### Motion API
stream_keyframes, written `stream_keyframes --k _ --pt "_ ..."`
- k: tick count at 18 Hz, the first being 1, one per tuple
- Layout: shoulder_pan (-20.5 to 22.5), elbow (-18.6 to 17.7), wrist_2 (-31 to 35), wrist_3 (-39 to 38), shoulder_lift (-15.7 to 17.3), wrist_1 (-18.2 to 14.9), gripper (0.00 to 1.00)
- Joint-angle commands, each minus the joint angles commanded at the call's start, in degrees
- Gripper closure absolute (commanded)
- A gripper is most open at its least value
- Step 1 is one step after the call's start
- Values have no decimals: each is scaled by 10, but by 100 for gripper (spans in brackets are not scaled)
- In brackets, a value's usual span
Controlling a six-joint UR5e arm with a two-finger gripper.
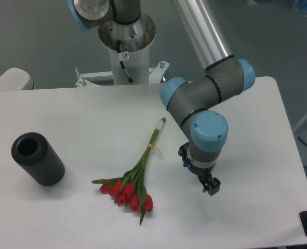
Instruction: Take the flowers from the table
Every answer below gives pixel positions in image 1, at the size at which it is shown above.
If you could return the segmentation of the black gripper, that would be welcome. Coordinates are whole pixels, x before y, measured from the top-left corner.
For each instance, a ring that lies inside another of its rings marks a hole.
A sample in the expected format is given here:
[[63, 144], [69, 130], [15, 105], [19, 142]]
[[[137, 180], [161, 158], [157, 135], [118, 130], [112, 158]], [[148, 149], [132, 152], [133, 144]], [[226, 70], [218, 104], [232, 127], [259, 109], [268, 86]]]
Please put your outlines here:
[[195, 174], [203, 186], [203, 193], [208, 193], [210, 196], [215, 195], [221, 186], [221, 182], [216, 178], [212, 177], [213, 165], [208, 168], [199, 168], [192, 164], [188, 159], [188, 146], [189, 143], [185, 143], [180, 146], [178, 150], [178, 155], [181, 157], [184, 164], [190, 172]]

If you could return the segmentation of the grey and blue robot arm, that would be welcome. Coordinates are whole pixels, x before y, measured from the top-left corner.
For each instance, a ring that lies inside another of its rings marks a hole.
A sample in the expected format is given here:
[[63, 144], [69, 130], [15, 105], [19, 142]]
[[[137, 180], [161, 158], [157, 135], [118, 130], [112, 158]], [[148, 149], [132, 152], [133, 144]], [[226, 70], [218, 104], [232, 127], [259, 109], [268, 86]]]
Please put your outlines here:
[[[98, 28], [109, 51], [115, 85], [159, 82], [162, 73], [149, 70], [149, 51], [156, 27], [141, 11], [140, 1], [68, 1], [80, 29]], [[183, 165], [197, 175], [204, 192], [216, 194], [220, 181], [212, 176], [228, 137], [226, 119], [212, 108], [255, 83], [246, 60], [229, 51], [207, 1], [174, 1], [173, 5], [202, 63], [205, 76], [188, 82], [175, 77], [162, 87], [159, 97], [188, 142], [179, 148]]]

